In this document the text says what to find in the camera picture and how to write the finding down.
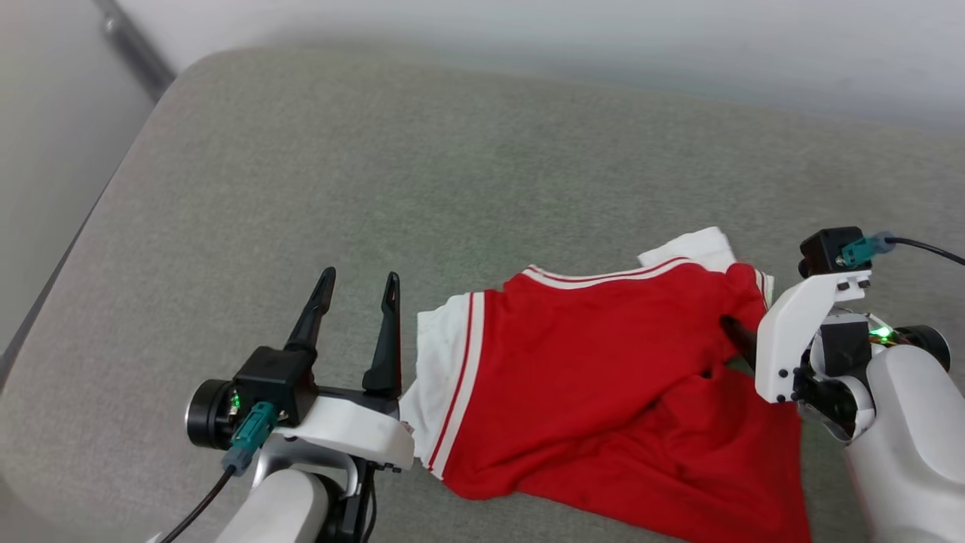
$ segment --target red stripe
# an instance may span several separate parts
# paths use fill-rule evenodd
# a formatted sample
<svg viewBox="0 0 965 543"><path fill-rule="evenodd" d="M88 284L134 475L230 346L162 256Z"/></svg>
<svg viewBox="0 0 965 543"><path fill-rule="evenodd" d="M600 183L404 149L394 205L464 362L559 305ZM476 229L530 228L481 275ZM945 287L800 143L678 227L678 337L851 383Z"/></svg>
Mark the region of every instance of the red stripe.
<svg viewBox="0 0 965 543"><path fill-rule="evenodd" d="M654 271L659 270L659 269L663 268L664 266L667 266L668 264L670 264L670 263L672 263L672 262L676 262L676 261L678 261L678 260L690 260L690 259L688 259L688 258L685 257L685 256L676 256L676 257L674 257L674 258L672 258L672 259L670 259L670 260L668 260L668 261L666 261L666 262L661 262L660 264L658 264L658 265L656 265L656 266L654 266L654 267L652 267L652 268L640 268L640 269L634 270L634 271L622 271L622 272L619 272L619 273L610 273L610 274L608 274L608 275L592 275L592 276L589 276L589 277L560 277L560 276L556 276L556 275L551 275L551 274L549 274L548 272L545 272L545 271L537 270L537 269L535 269L535 268L532 267L532 266L530 266L529 269L530 269L531 271L533 271L533 272L539 273L540 275L542 275L543 277L546 277L547 279L552 279L552 280L554 280L554 281L560 281L561 283L585 283L585 282L588 282L588 281L599 281L600 279L614 279L614 278L619 278L619 277L632 277L632 276L634 276L634 275L640 275L641 273L654 272Z"/></svg>
<svg viewBox="0 0 965 543"><path fill-rule="evenodd" d="M462 369L459 370L459 381L455 384L455 392L453 392L453 400L449 403L449 412L446 413L446 420L442 423L442 432L439 433L439 439L435 442L435 449L432 451L432 456L428 459L428 470L432 471L432 464L435 463L435 457L439 454L439 447L442 446L442 438L446 435L446 429L449 427L449 419L453 417L453 409L455 408L455 399L459 397L459 389L462 388L462 377L466 374L466 363L469 361L469 342L472 341L473 334L473 297L475 294L469 295L469 319L466 324L466 350L462 354Z"/></svg>

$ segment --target white fabric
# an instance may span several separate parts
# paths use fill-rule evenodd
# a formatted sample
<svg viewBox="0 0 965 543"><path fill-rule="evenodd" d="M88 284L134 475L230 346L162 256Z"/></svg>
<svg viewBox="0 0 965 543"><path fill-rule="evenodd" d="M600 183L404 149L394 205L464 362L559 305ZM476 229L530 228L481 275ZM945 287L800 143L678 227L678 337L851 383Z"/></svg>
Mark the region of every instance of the white fabric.
<svg viewBox="0 0 965 543"><path fill-rule="evenodd" d="M417 316L418 379L400 400L400 419L412 428L415 456L440 479L476 382L484 318L483 293L453 296Z"/></svg>
<svg viewBox="0 0 965 543"><path fill-rule="evenodd" d="M737 262L727 236L716 226L674 238L641 254L637 260L646 268L681 256L698 262L712 272L726 272L731 264ZM758 288L764 296L764 304L770 307L774 293L774 277L758 271Z"/></svg>

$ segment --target couch cushion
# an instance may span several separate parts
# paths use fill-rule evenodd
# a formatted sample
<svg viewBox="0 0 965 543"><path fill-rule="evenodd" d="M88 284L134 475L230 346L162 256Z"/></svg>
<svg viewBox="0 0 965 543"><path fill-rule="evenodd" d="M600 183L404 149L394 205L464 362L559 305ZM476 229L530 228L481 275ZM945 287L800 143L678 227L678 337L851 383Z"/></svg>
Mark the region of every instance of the couch cushion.
<svg viewBox="0 0 965 543"><path fill-rule="evenodd" d="M822 227L965 248L963 176L960 141L908 129L318 50L215 55L168 91L77 240L0 400L0 469L68 529L147 539L219 475L184 435L194 388L282 345L326 266L317 380L360 384L395 270L410 383L416 312L530 263L623 270L716 224L786 288ZM955 338L965 275L914 257L881 259L866 306ZM802 454L814 539L863 538L841 448L808 424ZM184 540L212 539L249 478ZM545 500L460 500L418 468L378 495L376 541L666 540Z"/></svg>

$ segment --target white trim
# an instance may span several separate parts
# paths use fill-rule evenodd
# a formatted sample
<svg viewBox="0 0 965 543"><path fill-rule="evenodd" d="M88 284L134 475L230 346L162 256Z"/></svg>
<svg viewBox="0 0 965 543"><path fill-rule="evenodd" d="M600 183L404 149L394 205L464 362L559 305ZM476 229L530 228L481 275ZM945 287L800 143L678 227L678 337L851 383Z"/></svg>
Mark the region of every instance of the white trim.
<svg viewBox="0 0 965 543"><path fill-rule="evenodd" d="M412 428L414 454L428 462L453 403L466 354L469 294L421 311L416 318L416 380L399 401L400 419Z"/></svg>
<svg viewBox="0 0 965 543"><path fill-rule="evenodd" d="M754 282L758 285L758 292L760 292L760 299L764 302L764 309L767 309L770 304L767 303L767 295L764 294L764 283L767 279L764 278L764 272L754 268Z"/></svg>
<svg viewBox="0 0 965 543"><path fill-rule="evenodd" d="M763 271L761 273L764 275L764 306L770 309L774 303L774 277Z"/></svg>
<svg viewBox="0 0 965 543"><path fill-rule="evenodd" d="M677 266L682 266L684 264L695 264L697 266L700 265L689 258L676 257L675 259L669 260L657 266L638 268L637 270L630 271L619 271L616 273L606 273L604 275L589 275L585 277L559 275L542 270L536 266L530 266L524 270L522 274L530 279L533 279L537 283L546 285L547 287L560 290L575 290L585 289L602 283L609 283L611 281L638 281L641 279L650 279L652 277L656 277L657 275L662 275L666 272L669 272Z"/></svg>
<svg viewBox="0 0 965 543"><path fill-rule="evenodd" d="M436 453L435 461L432 463L432 474L443 480L443 473L446 471L446 462L449 454L453 450L455 438L459 433L459 426L466 415L466 408L469 407L469 399L473 395L473 387L476 384L476 375L479 373L480 358L483 354L483 330L485 328L485 293L473 293L472 297L472 325L469 330L469 351L465 359L465 371L462 368L462 383L458 386L458 396L454 399L452 414L449 424L445 428L445 433L441 437Z"/></svg>
<svg viewBox="0 0 965 543"><path fill-rule="evenodd" d="M731 243L716 226L678 236L641 254L637 260L641 266L653 266L675 256L695 260L712 272L726 272L736 262Z"/></svg>

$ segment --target white wall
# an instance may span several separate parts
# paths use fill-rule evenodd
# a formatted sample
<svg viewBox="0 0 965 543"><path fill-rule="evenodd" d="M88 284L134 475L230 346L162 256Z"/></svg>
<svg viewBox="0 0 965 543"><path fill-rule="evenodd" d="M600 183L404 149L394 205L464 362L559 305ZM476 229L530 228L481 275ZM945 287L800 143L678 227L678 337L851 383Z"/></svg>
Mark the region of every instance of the white wall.
<svg viewBox="0 0 965 543"><path fill-rule="evenodd" d="M88 0L0 3L0 353L152 103Z"/></svg>
<svg viewBox="0 0 965 543"><path fill-rule="evenodd" d="M120 0L181 70L339 43L470 68L965 129L961 0Z"/></svg>

